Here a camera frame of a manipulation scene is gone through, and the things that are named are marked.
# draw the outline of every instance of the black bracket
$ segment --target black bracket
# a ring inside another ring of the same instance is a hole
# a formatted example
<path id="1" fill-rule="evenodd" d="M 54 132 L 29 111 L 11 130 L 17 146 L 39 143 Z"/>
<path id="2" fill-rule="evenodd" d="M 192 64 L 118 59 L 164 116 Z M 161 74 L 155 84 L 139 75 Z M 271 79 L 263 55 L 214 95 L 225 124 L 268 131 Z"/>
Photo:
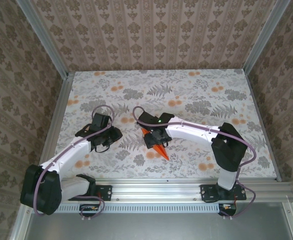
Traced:
<path id="1" fill-rule="evenodd" d="M 234 203 L 220 203 L 218 205 L 218 209 L 220 211 L 218 213 L 220 216 L 228 216 L 228 215 L 233 216 L 237 211 L 237 205 L 235 202 Z"/>
<path id="2" fill-rule="evenodd" d="M 99 113 L 94 114 L 92 123 L 85 125 L 75 136 L 85 138 L 93 133 L 96 133 L 108 126 L 111 117 Z M 97 153 L 104 153 L 110 145 L 122 138 L 122 133 L 117 127 L 111 126 L 109 129 L 101 132 L 95 136 L 89 137 L 87 140 L 91 143 L 91 151 L 95 150 Z M 102 145 L 106 149 L 97 151 L 97 146 Z"/>
<path id="3" fill-rule="evenodd" d="M 34 164 L 26 169 L 20 197 L 22 204 L 33 208 L 35 188 L 42 172 L 42 167 Z M 47 171 L 37 192 L 37 210 L 51 215 L 58 209 L 61 199 L 60 176 L 56 171 Z"/>
<path id="4" fill-rule="evenodd" d="M 229 123 L 225 122 L 219 126 L 220 132 L 233 135 L 239 139 L 238 131 Z M 231 137 L 217 134 L 212 138 L 211 144 L 216 163 L 224 170 L 229 172 L 238 171 L 239 165 L 246 153 L 247 146 Z"/>
<path id="5" fill-rule="evenodd" d="M 83 178 L 89 182 L 89 187 L 87 192 L 82 196 L 95 196 L 102 198 L 104 201 L 111 201 L 112 198 L 112 185 L 96 185 L 96 180 L 93 177 L 78 174 L 77 177 Z M 73 197 L 69 201 L 99 201 L 95 198 L 80 198 Z"/>
<path id="6" fill-rule="evenodd" d="M 220 187 L 218 184 L 203 184 L 200 185 L 200 194 L 202 201 L 206 203 L 247 200 L 245 189 L 238 184 L 235 184 L 230 191 Z"/>
<path id="7" fill-rule="evenodd" d="M 166 124 L 171 118 L 174 118 L 174 115 L 170 113 L 164 112 L 160 117 L 156 117 L 144 111 L 138 119 L 146 124 Z M 154 145 L 164 146 L 164 144 L 166 144 L 166 146 L 168 146 L 168 142 L 172 140 L 166 131 L 166 126 L 146 126 L 141 123 L 137 124 L 150 131 L 150 133 L 145 134 L 143 137 L 145 145 L 148 149 L 153 148 Z"/>
<path id="8" fill-rule="evenodd" d="M 93 196 L 102 198 L 105 202 L 111 201 L 112 197 L 112 186 L 111 185 L 96 185 L 95 186 L 95 193 Z M 82 215 L 84 217 L 92 217 L 96 214 L 96 211 L 100 207 L 100 202 L 98 202 L 98 199 L 95 198 L 78 198 L 78 200 L 75 200 L 76 198 L 70 199 L 70 201 L 96 201 L 97 203 L 92 204 L 80 204 L 79 206 L 79 212 L 83 210 L 83 212 L 94 212 L 94 213 L 83 213 Z"/>

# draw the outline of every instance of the aluminum frame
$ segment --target aluminum frame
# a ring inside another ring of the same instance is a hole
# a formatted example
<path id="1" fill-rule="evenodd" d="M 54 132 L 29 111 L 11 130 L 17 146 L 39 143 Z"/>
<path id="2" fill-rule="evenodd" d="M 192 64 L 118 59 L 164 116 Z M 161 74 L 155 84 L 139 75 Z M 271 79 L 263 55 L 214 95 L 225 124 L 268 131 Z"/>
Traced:
<path id="1" fill-rule="evenodd" d="M 61 203 L 55 213 L 78 214 L 81 203 Z M 105 214 L 185 214 L 185 213 L 211 213 L 219 212 L 218 203 L 120 203 L 105 202 L 103 213 Z"/>
<path id="2" fill-rule="evenodd" d="M 17 0 L 20 8 L 22 9 L 26 19 L 31 24 L 33 30 L 35 31 L 37 37 L 42 43 L 47 54 L 50 56 L 56 70 L 61 75 L 62 79 L 65 80 L 68 77 L 68 67 L 64 63 L 59 49 L 55 46 L 54 42 L 50 38 L 50 34 L 47 32 L 43 25 L 43 21 L 37 14 L 37 11 L 32 5 L 32 1 L 29 0 Z"/>
<path id="3" fill-rule="evenodd" d="M 240 181 L 256 192 L 257 203 L 282 203 L 286 218 L 293 235 L 293 193 L 289 182 L 277 182 L 274 179 L 243 178 Z M 201 200 L 200 185 L 215 184 L 216 178 L 204 179 L 97 179 L 98 185 L 112 185 L 112 200 L 108 205 L 128 206 L 132 204 L 199 204 Z M 246 192 L 247 200 L 252 193 Z M 73 203 L 90 203 L 77 201 Z M 33 210 L 21 205 L 12 231 L 11 240 L 25 239 Z"/>
<path id="4" fill-rule="evenodd" d="M 268 152 L 270 153 L 270 156 L 271 156 L 271 160 L 272 160 L 272 163 L 273 163 L 273 166 L 274 166 L 274 170 L 275 170 L 275 174 L 276 174 L 276 180 L 278 180 L 279 182 L 281 182 L 282 179 L 281 179 L 281 175 L 280 175 L 280 172 L 279 172 L 279 168 L 278 168 L 278 165 L 277 165 L 275 156 L 274 156 L 273 151 L 272 151 L 272 148 L 271 148 L 271 144 L 270 144 L 270 141 L 269 141 L 269 137 L 267 135 L 267 131 L 266 131 L 265 125 L 264 125 L 263 120 L 262 120 L 262 116 L 261 116 L 260 111 L 259 111 L 259 108 L 258 108 L 258 103 L 257 103 L 256 97 L 253 94 L 253 89 L 252 89 L 252 86 L 251 86 L 251 82 L 249 80 L 248 75 L 246 73 L 244 73 L 244 74 L 245 74 L 245 78 L 246 78 L 246 81 L 247 81 L 248 88 L 250 89 L 251 97 L 253 99 L 253 103 L 254 103 L 254 106 L 255 106 L 255 110 L 256 110 L 258 119 L 260 121 L 260 125 L 261 125 L 261 128 L 262 128 L 262 132 L 263 132 L 263 135 L 264 135 L 264 138 L 265 138 L 265 142 L 266 142 L 267 148 L 268 148 Z"/>
<path id="5" fill-rule="evenodd" d="M 42 155 L 39 164 L 51 159 L 55 155 L 59 133 L 69 100 L 69 95 L 72 89 L 72 83 L 75 77 L 75 72 L 70 72 L 67 79 L 63 81 L 61 90 L 56 101 L 55 110 L 52 116 L 50 128 L 48 130 L 44 143 Z"/>
<path id="6" fill-rule="evenodd" d="M 243 69 L 245 74 L 249 75 L 256 61 L 258 60 L 261 52 L 266 46 L 268 40 L 270 39 L 274 29 L 278 25 L 283 13 L 287 9 L 290 0 L 278 0 L 276 1 L 270 15 L 268 16 L 260 35 L 254 43 L 254 46 L 247 57 Z"/>

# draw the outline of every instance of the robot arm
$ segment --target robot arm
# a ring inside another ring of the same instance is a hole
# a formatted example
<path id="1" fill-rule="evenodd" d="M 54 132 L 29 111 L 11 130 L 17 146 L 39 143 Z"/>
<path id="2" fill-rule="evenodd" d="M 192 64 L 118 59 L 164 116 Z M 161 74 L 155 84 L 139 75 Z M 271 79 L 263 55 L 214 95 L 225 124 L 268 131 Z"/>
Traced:
<path id="1" fill-rule="evenodd" d="M 237 171 L 242 158 L 245 155 L 247 146 L 231 138 L 225 137 L 223 132 L 240 139 L 240 134 L 229 123 L 222 126 L 207 126 L 185 121 L 173 114 L 163 113 L 159 118 L 143 112 L 138 118 L 138 124 L 149 131 L 145 134 L 144 141 L 148 149 L 155 145 L 168 144 L 173 138 L 190 140 L 199 144 L 211 144 L 215 160 L 221 167 L 217 185 L 226 191 L 231 191 L 235 185 Z M 167 126 L 147 126 L 146 124 L 166 124 Z"/>
<path id="2" fill-rule="evenodd" d="M 96 113 L 92 123 L 78 131 L 75 138 L 60 153 L 40 166 L 34 164 L 29 166 L 25 173 L 20 202 L 33 207 L 36 184 L 45 169 L 47 171 L 37 192 L 36 207 L 39 211 L 50 215 L 63 201 L 79 195 L 94 196 L 96 189 L 94 178 L 79 174 L 67 181 L 62 181 L 62 179 L 79 159 L 84 158 L 93 150 L 99 153 L 97 146 L 102 145 L 108 150 L 111 144 L 122 137 L 121 131 L 111 126 L 99 134 L 83 139 L 106 128 L 110 119 L 109 116 Z"/>

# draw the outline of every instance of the gray metal panel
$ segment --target gray metal panel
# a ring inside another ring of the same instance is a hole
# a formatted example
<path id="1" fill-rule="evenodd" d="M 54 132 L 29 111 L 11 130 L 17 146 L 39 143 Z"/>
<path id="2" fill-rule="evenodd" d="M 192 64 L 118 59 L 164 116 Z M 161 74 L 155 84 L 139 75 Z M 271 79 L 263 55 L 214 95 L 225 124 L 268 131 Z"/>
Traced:
<path id="1" fill-rule="evenodd" d="M 17 3 L 26 16 L 26 19 L 31 24 L 44 49 L 50 56 L 56 70 L 61 75 L 62 79 L 65 80 L 67 78 L 68 68 L 60 56 L 60 51 L 56 49 L 54 43 L 50 39 L 50 34 L 46 31 L 31 2 L 32 1 L 30 0 L 17 0 Z"/>
<path id="2" fill-rule="evenodd" d="M 245 61 L 243 66 L 245 74 L 249 75 L 289 3 L 290 0 L 276 1 L 270 15 L 264 24 L 264 27 L 262 28 L 260 35 L 258 36 L 249 56 Z"/>
<path id="3" fill-rule="evenodd" d="M 216 213 L 108 213 L 31 217 L 27 240 L 292 240 L 281 203 L 256 203 L 243 216 Z"/>

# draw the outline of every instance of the floral tablecloth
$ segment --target floral tablecloth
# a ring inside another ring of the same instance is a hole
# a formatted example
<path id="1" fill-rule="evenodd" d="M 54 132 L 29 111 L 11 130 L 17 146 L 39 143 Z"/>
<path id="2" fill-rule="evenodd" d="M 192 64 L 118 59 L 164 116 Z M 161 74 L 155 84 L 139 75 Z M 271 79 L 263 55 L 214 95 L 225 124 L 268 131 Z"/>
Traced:
<path id="1" fill-rule="evenodd" d="M 169 161 L 147 149 L 141 128 L 132 117 L 132 109 L 137 105 L 156 116 L 166 112 L 210 126 L 233 124 L 257 151 L 256 161 L 243 167 L 240 177 L 276 177 L 242 69 L 76 72 L 56 152 L 91 122 L 92 109 L 101 104 L 112 106 L 116 116 L 113 125 L 121 130 L 123 137 L 104 153 L 91 152 L 78 159 L 67 177 L 80 173 L 95 178 L 219 176 L 220 168 L 209 144 L 174 139 L 166 148 Z M 111 113 L 106 108 L 98 112 Z M 244 161 L 251 157 L 247 150 Z"/>

